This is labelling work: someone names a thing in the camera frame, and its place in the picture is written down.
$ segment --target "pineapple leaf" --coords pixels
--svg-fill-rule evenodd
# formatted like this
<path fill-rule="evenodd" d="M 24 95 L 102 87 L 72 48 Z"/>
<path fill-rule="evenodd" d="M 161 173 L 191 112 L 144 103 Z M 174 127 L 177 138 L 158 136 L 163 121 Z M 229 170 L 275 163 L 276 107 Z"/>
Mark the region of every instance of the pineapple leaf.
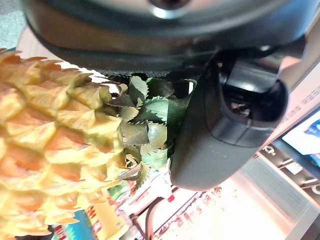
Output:
<path fill-rule="evenodd" d="M 127 107 L 122 107 L 120 109 L 119 116 L 122 118 L 123 121 L 129 122 L 132 120 L 135 116 L 137 116 L 139 113 L 139 110 L 136 109 L 133 106 L 127 106 Z"/>
<path fill-rule="evenodd" d="M 112 99 L 108 104 L 116 107 L 135 107 L 130 96 L 127 94 L 123 94 L 115 99 Z"/>
<path fill-rule="evenodd" d="M 127 168 L 130 168 L 132 166 L 139 164 L 138 160 L 132 154 L 127 154 L 125 156 L 125 161 L 126 161 Z"/>
<path fill-rule="evenodd" d="M 167 127 L 162 124 L 149 122 L 147 135 L 150 143 L 141 146 L 140 153 L 142 156 L 150 155 L 165 144 L 167 141 Z"/>
<path fill-rule="evenodd" d="M 128 86 L 124 83 L 121 83 L 119 85 L 119 87 L 121 88 L 120 90 L 120 96 L 123 95 L 123 94 L 128 94 Z"/>
<path fill-rule="evenodd" d="M 162 121 L 160 117 L 158 117 L 155 113 L 147 110 L 145 107 L 142 107 L 139 110 L 138 115 L 132 120 L 133 123 L 143 122 L 143 121 L 151 121 L 158 124 L 165 123 Z"/>
<path fill-rule="evenodd" d="M 118 180 L 126 180 L 127 178 L 130 178 L 134 175 L 136 175 L 139 171 L 141 171 L 142 169 L 142 164 L 139 163 L 138 165 L 136 165 L 135 167 L 131 168 L 130 170 L 120 174 L 117 179 Z"/>
<path fill-rule="evenodd" d="M 105 113 L 106 115 L 109 115 L 109 116 L 113 116 L 113 117 L 116 117 L 117 116 L 117 111 L 115 110 L 116 107 L 112 107 L 112 106 L 105 106 L 103 109 L 102 109 L 102 112 Z"/>
<path fill-rule="evenodd" d="M 124 180 L 126 180 L 126 181 L 137 181 L 137 180 L 139 180 L 140 178 L 141 178 L 141 171 L 138 171 L 138 173 L 137 173 L 136 175 L 127 177 L 127 178 L 124 179 Z"/>
<path fill-rule="evenodd" d="M 153 169 L 163 168 L 168 161 L 168 149 L 159 149 L 150 155 L 142 156 L 142 161 Z"/>
<path fill-rule="evenodd" d="M 169 97 L 174 94 L 172 83 L 161 78 L 150 77 L 146 80 L 149 89 L 148 97 Z"/>
<path fill-rule="evenodd" d="M 124 137 L 123 141 L 127 145 L 142 145 L 149 143 L 147 123 L 128 123 L 122 122 L 121 132 Z"/>
<path fill-rule="evenodd" d="M 140 150 L 137 147 L 132 145 L 126 145 L 124 151 L 127 156 L 131 155 L 135 161 L 137 161 L 138 163 L 141 162 Z"/>
<path fill-rule="evenodd" d="M 189 97 L 173 100 L 157 96 L 147 100 L 144 106 L 148 111 L 167 123 L 169 127 L 175 127 L 182 121 L 189 100 Z"/>
<path fill-rule="evenodd" d="M 134 189 L 133 189 L 133 193 L 135 193 L 139 188 L 141 188 L 141 186 L 145 183 L 145 181 L 148 179 L 150 170 L 149 170 L 149 166 L 146 165 L 145 163 L 141 162 L 141 175 L 140 178 L 136 181 Z"/>
<path fill-rule="evenodd" d="M 137 104 L 136 104 L 136 107 L 140 107 L 144 104 L 144 102 L 140 99 L 140 97 L 138 97 L 138 100 L 137 100 Z"/>
<path fill-rule="evenodd" d="M 132 76 L 128 87 L 129 96 L 135 105 L 138 99 L 144 102 L 148 95 L 148 86 L 139 76 Z"/>
<path fill-rule="evenodd" d="M 167 122 L 169 100 L 164 97 L 156 96 L 147 100 L 144 104 L 145 108 L 155 114 L 162 121 Z"/>

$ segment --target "pineapple skin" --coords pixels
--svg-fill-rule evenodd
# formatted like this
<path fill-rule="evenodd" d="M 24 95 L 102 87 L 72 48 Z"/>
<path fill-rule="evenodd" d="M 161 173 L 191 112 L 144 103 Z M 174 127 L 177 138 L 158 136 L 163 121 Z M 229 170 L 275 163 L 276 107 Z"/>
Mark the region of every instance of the pineapple skin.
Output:
<path fill-rule="evenodd" d="M 43 236 L 107 200 L 126 167 L 109 87 L 43 57 L 0 49 L 0 239 Z"/>

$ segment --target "colorful packaging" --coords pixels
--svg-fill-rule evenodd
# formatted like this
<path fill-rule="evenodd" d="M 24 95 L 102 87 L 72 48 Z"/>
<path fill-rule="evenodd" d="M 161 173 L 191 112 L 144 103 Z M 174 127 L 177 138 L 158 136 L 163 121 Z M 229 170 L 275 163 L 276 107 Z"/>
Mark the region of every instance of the colorful packaging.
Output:
<path fill-rule="evenodd" d="M 129 226 L 108 202 L 95 204 L 85 210 L 97 240 L 118 240 Z"/>
<path fill-rule="evenodd" d="M 84 210 L 77 211 L 75 218 L 79 222 L 66 225 L 53 225 L 52 240 L 95 240 L 93 229 Z"/>
<path fill-rule="evenodd" d="M 306 131 L 306 134 L 314 135 L 320 138 L 320 119 L 312 123 Z"/>

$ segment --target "screen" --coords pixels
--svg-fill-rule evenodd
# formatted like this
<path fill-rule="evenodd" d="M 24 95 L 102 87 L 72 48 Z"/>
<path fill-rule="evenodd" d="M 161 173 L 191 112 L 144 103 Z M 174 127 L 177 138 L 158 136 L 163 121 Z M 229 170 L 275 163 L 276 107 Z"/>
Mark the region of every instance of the screen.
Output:
<path fill-rule="evenodd" d="M 282 139 L 320 167 L 320 110 L 289 131 Z"/>

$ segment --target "pineapple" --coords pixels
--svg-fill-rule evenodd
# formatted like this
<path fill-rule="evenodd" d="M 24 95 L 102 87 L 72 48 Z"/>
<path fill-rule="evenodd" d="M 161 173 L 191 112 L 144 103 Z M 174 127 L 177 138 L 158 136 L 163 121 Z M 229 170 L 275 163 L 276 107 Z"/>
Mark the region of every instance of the pineapple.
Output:
<path fill-rule="evenodd" d="M 126 170 L 109 87 L 57 62 L 0 50 L 0 239 L 77 222 Z"/>
<path fill-rule="evenodd" d="M 0 49 L 0 240 L 76 223 L 76 211 L 104 203 L 121 181 L 137 190 L 167 164 L 191 96 L 134 75 L 112 82 L 115 97 L 58 62 Z"/>

